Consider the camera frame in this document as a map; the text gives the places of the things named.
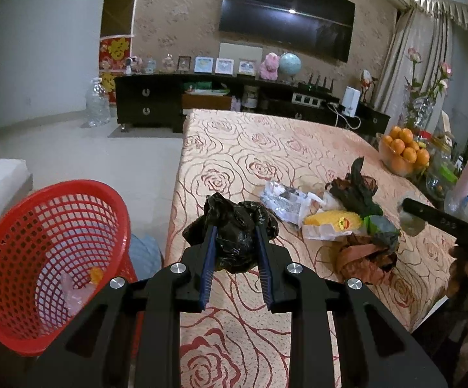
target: photo frame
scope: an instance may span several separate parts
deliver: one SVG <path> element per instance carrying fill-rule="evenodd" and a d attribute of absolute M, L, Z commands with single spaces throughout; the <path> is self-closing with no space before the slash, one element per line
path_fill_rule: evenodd
<path fill-rule="evenodd" d="M 191 57 L 188 56 L 179 56 L 178 63 L 176 64 L 176 69 L 180 72 L 187 73 L 191 69 Z"/>
<path fill-rule="evenodd" d="M 228 74 L 232 76 L 234 72 L 234 60 L 230 58 L 217 58 L 214 72 L 216 74 Z"/>
<path fill-rule="evenodd" d="M 195 73 L 212 73 L 212 57 L 196 57 L 195 58 Z"/>
<path fill-rule="evenodd" d="M 256 75 L 256 60 L 239 59 L 238 74 L 246 74 L 248 76 Z"/>

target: red mesh basket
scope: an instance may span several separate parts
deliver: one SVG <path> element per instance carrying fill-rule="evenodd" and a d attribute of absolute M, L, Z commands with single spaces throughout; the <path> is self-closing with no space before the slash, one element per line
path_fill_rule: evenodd
<path fill-rule="evenodd" d="M 78 289 L 93 267 L 110 279 L 136 281 L 130 219 L 119 194 L 101 182 L 74 180 L 44 188 L 0 220 L 0 341 L 21 355 L 41 354 L 70 320 L 60 272 Z"/>

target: plastic water bottle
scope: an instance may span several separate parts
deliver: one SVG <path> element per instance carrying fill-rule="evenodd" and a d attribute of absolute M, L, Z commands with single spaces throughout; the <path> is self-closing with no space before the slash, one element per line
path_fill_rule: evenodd
<path fill-rule="evenodd" d="M 110 105 L 108 93 L 101 85 L 103 79 L 95 77 L 92 79 L 89 90 L 85 95 L 88 125 L 90 127 L 103 125 L 110 121 Z"/>
<path fill-rule="evenodd" d="M 148 58 L 146 59 L 146 74 L 154 74 L 157 69 L 157 62 L 152 58 L 150 54 L 148 54 Z"/>

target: gray rug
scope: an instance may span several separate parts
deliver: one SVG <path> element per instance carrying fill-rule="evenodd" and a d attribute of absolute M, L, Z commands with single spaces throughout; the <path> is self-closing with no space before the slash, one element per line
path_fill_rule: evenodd
<path fill-rule="evenodd" d="M 128 129 L 128 132 L 122 132 L 121 126 L 113 130 L 110 138 L 139 138 L 139 137 L 154 137 L 154 138 L 184 138 L 182 133 L 173 133 L 171 128 L 148 128 L 136 126 Z"/>

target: black tv stand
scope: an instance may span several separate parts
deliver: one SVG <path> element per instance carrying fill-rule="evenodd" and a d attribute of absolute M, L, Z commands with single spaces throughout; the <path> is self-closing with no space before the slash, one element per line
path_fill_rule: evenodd
<path fill-rule="evenodd" d="M 223 76 L 215 74 L 137 74 L 116 78 L 117 122 L 132 126 L 171 128 L 182 132 L 185 116 L 182 113 L 184 83 L 200 81 L 212 82 L 213 88 L 222 84 L 230 89 L 230 94 L 241 98 L 244 86 L 259 88 L 258 107 L 255 112 L 287 118 L 296 118 L 314 123 L 335 125 L 347 128 L 346 122 L 337 121 L 337 115 L 327 104 L 338 103 L 339 99 L 328 92 L 303 90 L 297 85 L 280 81 L 259 80 L 250 76 Z M 319 107 L 292 103 L 294 93 L 307 94 L 321 99 Z M 389 116 L 360 104 L 356 115 L 362 120 L 358 130 L 360 135 L 375 135 L 385 132 Z"/>

